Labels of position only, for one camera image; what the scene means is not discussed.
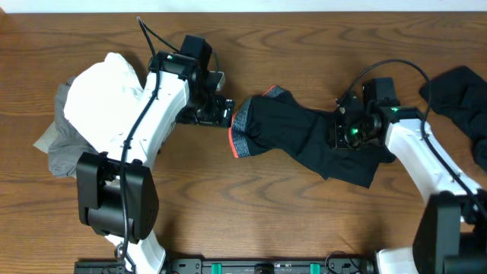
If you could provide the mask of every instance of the black garment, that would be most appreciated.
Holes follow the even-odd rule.
[[[236,158],[280,148],[305,167],[328,177],[369,187],[379,163],[395,157],[386,148],[331,149],[326,142],[333,114],[301,107],[291,92],[274,86],[247,99],[229,129]]]
[[[428,90],[419,93],[428,101]],[[475,162],[487,171],[487,82],[462,66],[431,81],[431,108],[445,115],[473,141]]]

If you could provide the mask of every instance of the gray cloth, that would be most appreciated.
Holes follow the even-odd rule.
[[[85,151],[97,153],[64,117],[66,98],[74,80],[75,77],[71,77],[67,84],[61,84],[54,100],[54,122],[58,136],[49,146],[48,154],[49,170],[56,177],[75,177],[76,163],[78,163],[81,154]]]

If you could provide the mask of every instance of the wooden tabletop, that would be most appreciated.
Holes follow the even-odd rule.
[[[2,15],[0,272],[69,273],[80,258],[111,258],[112,245],[78,219],[75,180],[53,177],[32,144],[54,119],[57,86],[107,53],[121,53],[145,78],[151,53],[136,15]],[[389,58],[416,62],[432,78],[468,65],[487,79],[486,13],[140,15],[172,43],[206,37],[237,105],[279,84],[306,107],[334,110],[362,69]],[[385,65],[366,78],[378,76],[394,77],[403,105],[425,109],[414,69]],[[432,113],[429,122],[458,165],[487,187],[470,140],[444,116]],[[227,131],[203,126],[178,125],[153,174],[159,242],[170,253],[208,258],[408,246],[425,207],[399,161],[382,164],[368,190],[324,180],[279,150],[235,159]]]

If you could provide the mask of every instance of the white cloth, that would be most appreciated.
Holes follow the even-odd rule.
[[[108,53],[73,82],[65,118],[97,151],[106,151],[135,122],[143,91],[133,67],[120,54]]]

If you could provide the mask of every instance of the folded clothing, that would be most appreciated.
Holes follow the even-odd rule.
[[[76,164],[83,152],[97,153],[64,117],[64,106],[69,88],[75,78],[61,84],[54,100],[54,122],[57,136],[49,146],[49,170],[56,177],[76,176]]]
[[[428,101],[428,90],[419,93]],[[487,82],[466,66],[431,81],[431,108],[450,118],[473,141],[475,162],[487,171]]]
[[[336,150],[327,143],[333,113],[301,107],[291,92],[271,87],[263,96],[248,98],[234,114],[228,138],[236,158],[280,148],[324,179],[369,187],[379,163],[395,156],[386,148]]]

